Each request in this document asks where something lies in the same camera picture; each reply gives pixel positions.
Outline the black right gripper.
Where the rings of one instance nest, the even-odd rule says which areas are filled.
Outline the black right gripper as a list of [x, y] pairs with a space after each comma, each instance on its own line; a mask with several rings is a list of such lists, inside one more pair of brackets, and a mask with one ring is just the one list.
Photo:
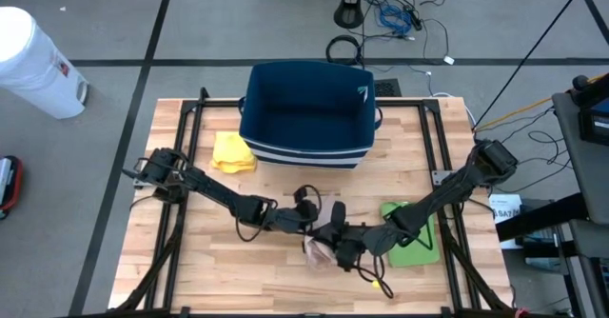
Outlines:
[[332, 243], [332, 248], [339, 268], [351, 271], [357, 260], [366, 251], [364, 236], [367, 229], [344, 229], [337, 231], [332, 226], [312, 229], [308, 236], [319, 243]]

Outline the tan cloth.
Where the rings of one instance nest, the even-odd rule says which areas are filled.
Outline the tan cloth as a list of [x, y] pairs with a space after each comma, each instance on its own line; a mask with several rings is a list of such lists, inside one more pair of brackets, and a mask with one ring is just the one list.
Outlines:
[[[318, 229], [323, 226], [331, 226], [330, 215], [333, 204], [338, 201], [333, 194], [322, 199], [322, 207], [318, 219], [310, 226], [310, 230]], [[304, 237], [304, 254], [306, 263], [315, 269], [329, 268], [337, 264], [332, 243], [319, 243], [308, 236]]]

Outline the yellow microfibre towel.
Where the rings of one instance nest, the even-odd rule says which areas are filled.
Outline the yellow microfibre towel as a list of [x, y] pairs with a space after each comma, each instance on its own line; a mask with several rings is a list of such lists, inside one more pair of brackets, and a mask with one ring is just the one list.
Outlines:
[[217, 131], [210, 165], [223, 173], [255, 170], [257, 160], [238, 132]]

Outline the green microfibre towel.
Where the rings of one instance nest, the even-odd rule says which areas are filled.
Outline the green microfibre towel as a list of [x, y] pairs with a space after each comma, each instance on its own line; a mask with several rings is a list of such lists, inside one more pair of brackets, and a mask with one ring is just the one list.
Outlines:
[[392, 268], [424, 266], [437, 263], [441, 256], [439, 243], [435, 233], [434, 216], [428, 218], [428, 223], [421, 228], [418, 240], [407, 247], [396, 245], [388, 254], [387, 259]]

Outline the navy white striped fabric basket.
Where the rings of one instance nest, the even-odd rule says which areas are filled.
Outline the navy white striped fabric basket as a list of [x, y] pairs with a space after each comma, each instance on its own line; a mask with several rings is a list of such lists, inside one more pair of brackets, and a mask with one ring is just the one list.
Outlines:
[[263, 162], [353, 169], [383, 122], [368, 70], [312, 61], [251, 69], [239, 134]]

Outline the black floor vent grate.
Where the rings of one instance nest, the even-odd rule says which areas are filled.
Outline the black floor vent grate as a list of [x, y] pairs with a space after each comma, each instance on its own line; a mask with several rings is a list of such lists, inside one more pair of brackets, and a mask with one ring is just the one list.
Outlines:
[[374, 90], [377, 97], [401, 97], [402, 92], [397, 79], [383, 79], [374, 81]]

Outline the white printed paper sheet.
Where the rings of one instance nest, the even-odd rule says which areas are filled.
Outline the white printed paper sheet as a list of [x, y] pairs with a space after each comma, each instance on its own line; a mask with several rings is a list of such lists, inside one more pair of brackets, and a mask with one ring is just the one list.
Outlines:
[[489, 204], [494, 211], [494, 223], [518, 216], [521, 212], [521, 197], [518, 194], [491, 194]]

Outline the black floor stand base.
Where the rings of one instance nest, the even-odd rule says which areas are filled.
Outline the black floor stand base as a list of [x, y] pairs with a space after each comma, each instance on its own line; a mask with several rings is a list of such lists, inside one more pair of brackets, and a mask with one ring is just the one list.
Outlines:
[[334, 11], [334, 22], [344, 29], [355, 29], [363, 23], [362, 0], [340, 0]]

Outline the black beam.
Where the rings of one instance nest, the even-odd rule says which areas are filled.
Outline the black beam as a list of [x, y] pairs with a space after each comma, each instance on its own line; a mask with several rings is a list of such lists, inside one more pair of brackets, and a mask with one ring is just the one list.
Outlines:
[[581, 193], [576, 193], [536, 209], [521, 210], [519, 215], [496, 224], [496, 230], [503, 242], [574, 219], [587, 218], [585, 199]]

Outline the grey side table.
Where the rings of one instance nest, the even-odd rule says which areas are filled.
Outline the grey side table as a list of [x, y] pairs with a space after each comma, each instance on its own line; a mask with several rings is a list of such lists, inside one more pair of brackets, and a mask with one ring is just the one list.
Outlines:
[[580, 108], [568, 93], [555, 93], [552, 101], [588, 215], [609, 225], [609, 146], [580, 138]]

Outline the thin black pole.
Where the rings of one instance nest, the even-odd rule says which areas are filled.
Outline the thin black pole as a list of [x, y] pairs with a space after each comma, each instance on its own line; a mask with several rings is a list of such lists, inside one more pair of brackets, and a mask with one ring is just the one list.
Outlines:
[[548, 35], [548, 33], [550, 32], [550, 30], [556, 26], [557, 22], [561, 19], [561, 17], [564, 15], [564, 13], [566, 12], [566, 10], [569, 8], [569, 6], [573, 3], [574, 0], [567, 0], [567, 2], [562, 6], [562, 8], [559, 10], [559, 12], [557, 13], [557, 15], [553, 18], [553, 20], [551, 21], [551, 23], [547, 26], [547, 28], [543, 31], [543, 33], [541, 34], [541, 36], [539, 37], [539, 39], [535, 42], [535, 44], [533, 45], [533, 47], [525, 54], [525, 56], [520, 60], [520, 62], [518, 63], [517, 67], [515, 68], [515, 70], [512, 72], [512, 74], [509, 76], [509, 78], [507, 79], [507, 81], [505, 82], [505, 84], [501, 87], [501, 89], [499, 90], [499, 92], [495, 95], [495, 97], [493, 98], [493, 100], [491, 101], [491, 103], [486, 107], [486, 109], [484, 110], [484, 112], [482, 113], [481, 117], [479, 118], [479, 120], [477, 121], [477, 123], [472, 127], [471, 131], [472, 132], [476, 132], [478, 127], [480, 126], [480, 123], [483, 121], [483, 119], [486, 117], [486, 115], [489, 113], [489, 111], [496, 105], [496, 103], [499, 101], [499, 99], [501, 98], [501, 96], [505, 93], [505, 91], [507, 90], [507, 88], [510, 86], [510, 84], [513, 82], [514, 78], [516, 77], [516, 75], [519, 73], [519, 71], [521, 70], [521, 68], [526, 64], [526, 62], [529, 60], [529, 58], [531, 57], [531, 55], [537, 50], [537, 48], [539, 47], [539, 45], [541, 44], [541, 42], [546, 38], [546, 36]]

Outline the red black floor device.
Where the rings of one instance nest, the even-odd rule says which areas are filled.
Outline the red black floor device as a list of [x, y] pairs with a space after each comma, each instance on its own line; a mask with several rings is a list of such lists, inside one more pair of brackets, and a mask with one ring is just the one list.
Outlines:
[[19, 200], [23, 173], [19, 158], [13, 155], [0, 158], [0, 221], [8, 217]]

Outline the black electronic box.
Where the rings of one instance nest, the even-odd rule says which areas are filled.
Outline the black electronic box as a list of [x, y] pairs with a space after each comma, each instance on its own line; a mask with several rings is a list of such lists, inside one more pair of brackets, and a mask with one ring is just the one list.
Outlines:
[[609, 73], [597, 79], [579, 75], [572, 86], [570, 96], [580, 110], [580, 138], [609, 146]]

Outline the white cylindrical trash bin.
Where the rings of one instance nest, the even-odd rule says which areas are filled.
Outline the white cylindrical trash bin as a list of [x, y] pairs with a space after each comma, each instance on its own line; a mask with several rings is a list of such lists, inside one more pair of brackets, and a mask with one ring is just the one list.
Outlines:
[[27, 11], [0, 7], [0, 88], [68, 119], [85, 110], [89, 81]]

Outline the black metal table frame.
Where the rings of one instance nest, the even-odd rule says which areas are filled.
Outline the black metal table frame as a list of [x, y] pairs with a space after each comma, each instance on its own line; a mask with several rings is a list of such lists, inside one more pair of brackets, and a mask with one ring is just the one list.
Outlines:
[[[423, 198], [432, 189], [430, 170], [461, 166], [473, 147], [461, 98], [383, 98], [380, 106], [374, 147], [353, 170], [265, 163], [236, 174], [212, 169], [216, 133], [239, 127], [233, 99], [207, 100], [200, 120], [188, 99], [159, 100], [147, 145], [169, 146], [183, 129], [195, 165], [233, 190], [286, 207], [298, 186], [311, 184], [343, 201], [351, 221], [377, 224], [383, 203]], [[356, 271], [310, 267], [297, 235], [237, 234], [228, 211], [199, 194], [182, 209], [153, 200], [151, 189], [135, 198], [109, 300], [112, 318], [176, 318], [182, 309], [191, 318], [516, 317], [511, 308], [493, 310], [446, 248], [433, 264], [388, 268], [394, 295], [387, 298]]]

